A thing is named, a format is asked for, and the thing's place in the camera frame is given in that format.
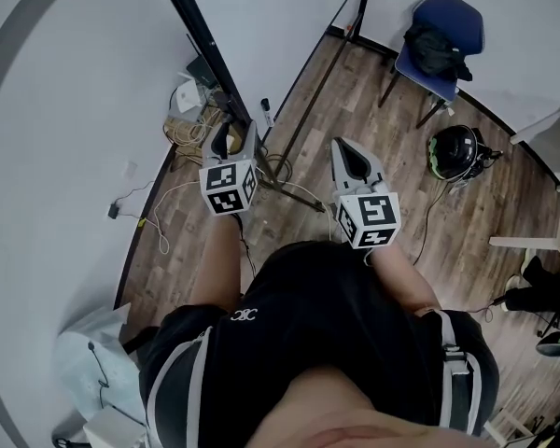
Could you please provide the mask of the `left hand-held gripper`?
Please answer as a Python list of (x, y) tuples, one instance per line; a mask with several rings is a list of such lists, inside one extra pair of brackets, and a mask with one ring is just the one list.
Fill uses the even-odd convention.
[(221, 159), (221, 126), (210, 130), (202, 144), (204, 166), (199, 171), (203, 199), (214, 216), (244, 212), (250, 208), (258, 178), (253, 161), (257, 149), (257, 123), (252, 120), (242, 136), (235, 161)]

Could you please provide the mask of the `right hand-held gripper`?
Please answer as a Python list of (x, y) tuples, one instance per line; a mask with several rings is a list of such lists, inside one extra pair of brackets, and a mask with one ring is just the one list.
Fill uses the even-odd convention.
[(342, 241), (354, 249), (391, 245), (400, 230), (399, 197), (384, 180), (379, 159), (343, 137), (334, 138), (330, 149)]

